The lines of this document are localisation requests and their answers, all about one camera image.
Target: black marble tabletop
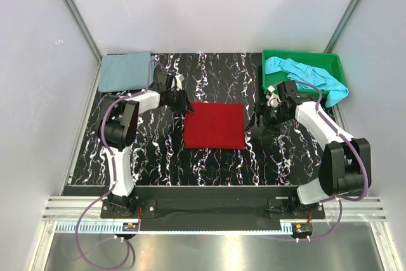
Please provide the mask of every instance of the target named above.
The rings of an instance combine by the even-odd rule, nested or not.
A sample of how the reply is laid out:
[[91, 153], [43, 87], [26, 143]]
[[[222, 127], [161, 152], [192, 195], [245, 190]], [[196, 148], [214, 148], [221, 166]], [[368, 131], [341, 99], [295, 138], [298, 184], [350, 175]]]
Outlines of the black marble tabletop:
[[[185, 76], [190, 100], [243, 103], [245, 122], [254, 110], [261, 53], [159, 54], [169, 71]], [[106, 156], [96, 134], [103, 95], [93, 101], [72, 185], [107, 185]], [[137, 185], [299, 185], [317, 177], [322, 150], [297, 121], [283, 124], [274, 140], [246, 133], [242, 150], [185, 149], [183, 115], [167, 107], [139, 116], [131, 168]]]

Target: green plastic bin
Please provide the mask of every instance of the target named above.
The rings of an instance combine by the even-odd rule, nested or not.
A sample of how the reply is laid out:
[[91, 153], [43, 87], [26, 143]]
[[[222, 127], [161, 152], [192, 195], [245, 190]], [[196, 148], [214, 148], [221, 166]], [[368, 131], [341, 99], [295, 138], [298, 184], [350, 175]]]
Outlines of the green plastic bin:
[[[284, 60], [290, 58], [297, 63], [305, 63], [313, 67], [323, 68], [329, 74], [334, 76], [337, 81], [346, 86], [341, 67], [340, 57], [332, 53], [312, 53], [312, 52], [296, 52], [296, 51], [281, 51], [281, 50], [264, 50], [262, 51], [262, 87], [264, 92], [267, 91], [270, 85], [274, 85], [283, 81], [288, 81], [287, 73], [280, 71], [271, 74], [265, 74], [265, 61], [273, 56], [283, 58]], [[317, 91], [313, 89], [299, 89], [302, 93], [311, 93], [318, 98]], [[327, 98], [328, 91], [322, 90], [324, 98]]]

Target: red towel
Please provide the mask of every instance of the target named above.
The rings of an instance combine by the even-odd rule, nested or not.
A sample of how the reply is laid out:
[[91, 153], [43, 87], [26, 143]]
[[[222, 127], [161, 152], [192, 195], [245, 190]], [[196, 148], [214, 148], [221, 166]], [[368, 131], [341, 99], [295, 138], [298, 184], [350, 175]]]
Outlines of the red towel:
[[186, 115], [185, 148], [243, 149], [244, 104], [191, 103]]

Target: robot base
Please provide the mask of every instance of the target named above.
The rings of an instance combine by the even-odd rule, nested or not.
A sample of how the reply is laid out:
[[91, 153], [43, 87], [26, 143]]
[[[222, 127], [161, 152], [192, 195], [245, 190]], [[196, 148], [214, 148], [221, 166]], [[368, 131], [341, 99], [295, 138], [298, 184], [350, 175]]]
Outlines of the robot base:
[[307, 220], [309, 212], [312, 219], [325, 219], [324, 207], [315, 204], [306, 210], [295, 211], [289, 207], [288, 199], [270, 199], [268, 200], [269, 218], [272, 220]]
[[155, 199], [137, 201], [136, 197], [134, 195], [131, 195], [125, 198], [125, 201], [126, 205], [121, 206], [113, 203], [113, 197], [109, 197], [108, 199], [103, 200], [100, 218], [138, 218], [137, 209], [141, 209], [141, 218], [155, 218], [155, 210], [157, 205], [157, 201]]

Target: metal floor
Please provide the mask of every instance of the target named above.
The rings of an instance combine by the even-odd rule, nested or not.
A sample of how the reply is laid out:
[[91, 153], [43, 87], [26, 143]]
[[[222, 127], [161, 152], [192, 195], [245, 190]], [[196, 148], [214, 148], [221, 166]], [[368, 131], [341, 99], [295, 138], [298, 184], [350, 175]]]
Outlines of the metal floor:
[[[329, 227], [314, 223], [314, 235]], [[94, 245], [110, 237], [106, 234], [81, 234], [87, 257], [104, 267], [118, 265], [126, 254], [126, 247], [118, 241]], [[121, 270], [160, 271], [246, 271], [246, 270], [384, 270], [367, 223], [342, 223], [334, 236], [321, 241], [301, 242], [288, 237], [224, 236], [224, 235], [138, 235], [131, 244], [136, 260], [130, 259]], [[45, 270], [94, 270], [81, 259], [73, 234], [55, 234]]]

